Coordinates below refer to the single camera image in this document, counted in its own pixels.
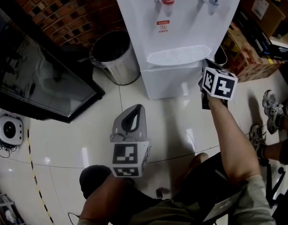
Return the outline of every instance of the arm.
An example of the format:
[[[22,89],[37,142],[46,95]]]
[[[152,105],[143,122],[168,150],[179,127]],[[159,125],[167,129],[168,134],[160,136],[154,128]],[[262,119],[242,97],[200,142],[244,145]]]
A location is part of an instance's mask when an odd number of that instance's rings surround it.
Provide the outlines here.
[[[93,224],[108,224],[118,210],[127,182],[112,174],[86,200],[79,220]]]
[[[217,130],[224,170],[232,183],[260,175],[256,152],[222,101],[208,95]]]

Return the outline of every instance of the black circular speaker cone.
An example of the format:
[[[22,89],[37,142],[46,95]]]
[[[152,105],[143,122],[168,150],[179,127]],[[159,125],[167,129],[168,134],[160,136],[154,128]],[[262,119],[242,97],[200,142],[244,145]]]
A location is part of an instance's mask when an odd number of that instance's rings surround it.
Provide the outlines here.
[[[10,121],[6,122],[3,126],[4,134],[7,138],[13,138],[16,134],[16,128]]]

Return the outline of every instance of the tiled floor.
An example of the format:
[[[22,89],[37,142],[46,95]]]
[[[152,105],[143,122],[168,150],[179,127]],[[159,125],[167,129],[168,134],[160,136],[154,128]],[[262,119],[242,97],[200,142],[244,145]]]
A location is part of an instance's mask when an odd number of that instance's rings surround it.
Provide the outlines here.
[[[198,86],[187,97],[148,100],[141,77],[123,87],[97,72],[94,79],[106,95],[71,124],[24,119],[25,129],[30,127],[34,172],[56,225],[70,224],[68,212],[80,214],[85,199],[79,176],[84,167],[108,164],[106,154],[113,122],[134,104],[145,107],[148,137],[153,145],[145,174],[137,181],[145,194],[155,197],[155,189],[163,187],[168,189],[164,198],[169,198],[174,193],[171,184],[186,170],[194,153],[204,151],[212,156],[220,151],[211,113],[201,109]],[[269,78],[238,84],[234,100],[229,102],[229,110],[245,134],[252,123],[266,124],[261,100],[267,89],[275,91],[280,101],[288,98],[288,86],[277,71]],[[267,133],[268,144],[279,140],[278,133]],[[279,166],[274,163],[273,170]],[[278,179],[276,172],[274,176],[273,181]],[[280,191],[285,192],[287,187],[288,172]],[[26,139],[10,158],[0,157],[0,190],[15,201],[28,224],[50,224],[32,175]],[[226,224],[226,219],[220,219],[218,224]]]

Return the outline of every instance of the water dispenser tap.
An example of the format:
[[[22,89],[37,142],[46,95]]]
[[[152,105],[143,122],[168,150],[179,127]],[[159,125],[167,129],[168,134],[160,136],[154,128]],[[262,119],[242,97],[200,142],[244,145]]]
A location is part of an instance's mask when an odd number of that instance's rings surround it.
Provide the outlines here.
[[[170,17],[173,13],[173,4],[175,0],[155,0],[156,3],[163,5],[163,11],[167,17]]]
[[[208,5],[208,14],[211,16],[216,12],[219,6],[219,0],[198,0],[198,8],[201,8],[204,3]]]

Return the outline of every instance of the drip tray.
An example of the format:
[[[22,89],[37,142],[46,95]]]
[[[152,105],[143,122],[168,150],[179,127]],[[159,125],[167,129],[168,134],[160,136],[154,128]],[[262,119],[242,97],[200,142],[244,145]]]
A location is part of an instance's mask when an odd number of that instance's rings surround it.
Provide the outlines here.
[[[151,53],[147,62],[152,66],[184,65],[207,58],[211,49],[206,45],[179,47]]]

